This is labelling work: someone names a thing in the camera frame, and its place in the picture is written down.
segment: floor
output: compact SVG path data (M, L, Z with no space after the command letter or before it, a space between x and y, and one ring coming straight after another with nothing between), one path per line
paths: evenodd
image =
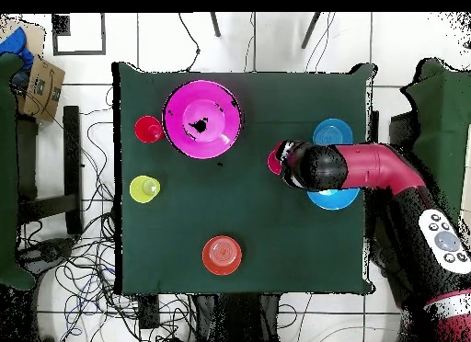
M391 116L410 110L407 99L399 88L411 82L418 62L427 57L439 57L456 69L471 63L471 50L464 44L471 39L469 30L462 28L457 15L438 13L323 13L305 50L301 42L314 13L262 13L256 14L256 70L303 72L309 56L327 27L307 67L308 71L327 73L348 72L357 63L375 63L378 73L373 80L373 108L380 112L380 142L388 142L388 125ZM56 119L61 121L64 105L78 105L88 113L108 108L111 101L112 76L110 64L123 61L136 65L146 72L177 71L193 61L195 45L182 27L178 14L106 14L105 55L64 55L52 53L51 15L20 15L28 22L44 27L46 38L44 58L65 70L63 91ZM250 12L217 13L221 38L214 37L209 13L182 14L193 38L201 48L201 55L192 70L201 72L243 72L253 70L253 41ZM58 37L59 51L101 50L99 14L71 14L71 36ZM112 120L110 110L82 115L83 148L97 161L105 163L104 155L87 138L90 125ZM97 124L89 131L90 138L105 152L108 161L113 158L112 126ZM38 136L37 185L40 197L63 194L63 134L55 123L40 123ZM85 223L109 211L110 201L90 201L95 191L95 172L83 158L83 197ZM113 166L107 163L102 180L114 190ZM36 234L39 240L66 235L62 215L43 220L44 228ZM28 226L27 234L37 229ZM89 242L99 233L92 228L85 234ZM114 261L111 250L106 254ZM75 300L67 301L75 288L66 270L49 271L40 287L39 323L43 335L60 339L66 331L64 311L76 311ZM356 295L310 295L286 293L282 295L278 317L281 342L393 342L397 336L399 313L385 279L374 265L369 267L369 279L376 291L366 297ZM161 297L162 303L175 300L173 296ZM172 303L165 307L167 317L173 313ZM82 317L76 336L65 342L90 342L103 322L99 313ZM103 325L100 336L93 342L137 342L127 331L127 324L118 317ZM186 336L188 328L178 325L178 335Z

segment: yellow cup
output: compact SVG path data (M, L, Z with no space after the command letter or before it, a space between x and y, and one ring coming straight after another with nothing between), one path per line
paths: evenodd
M138 176L129 186L131 197L138 203L147 203L160 191L160 183L152 177Z

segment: dark green tablecloth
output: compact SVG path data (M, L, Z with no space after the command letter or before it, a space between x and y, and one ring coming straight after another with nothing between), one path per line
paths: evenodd
M353 74L148 74L126 63L113 67L121 82L114 93L121 99L115 131L121 128L122 291L370 291L362 277L362 196L345 210L321 210L274 176L267 157L281 139L311 140L327 118L347 121L354 141L363 142L372 70L367 64ZM144 115L160 119L168 95L194 79L218 82L237 98L245 123L234 146L196 160L167 140L139 142L134 123ZM129 194L139 175L161 183L146 204ZM239 269L224 277L201 260L204 244L219 234L234 237L243 252Z
M0 283L28 290L35 279L20 268L15 261L19 227L18 213L18 166L17 166L17 102L10 91L10 79L23 61L15 54L0 54Z
M438 59L424 60L404 92L420 123L413 152L431 173L436 199L457 225L471 123L471 73L457 72Z

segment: blue bowl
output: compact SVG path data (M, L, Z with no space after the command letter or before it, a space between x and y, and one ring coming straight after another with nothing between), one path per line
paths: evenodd
M353 132L350 126L340 119L327 119L314 130L316 144L352 144ZM307 192L309 199L324 210L341 210L350 206L358 196L359 188L327 189L320 192Z
M307 192L307 196L315 205L324 210L341 210L350 206L359 192L359 188L327 189L320 192Z
M340 119L327 119L314 130L315 144L352 144L353 132L350 126Z

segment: white control panel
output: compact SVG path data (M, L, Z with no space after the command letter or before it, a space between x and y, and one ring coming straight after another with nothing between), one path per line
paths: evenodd
M437 210L425 210L419 227L438 263L454 273L471 272L471 258L446 217Z

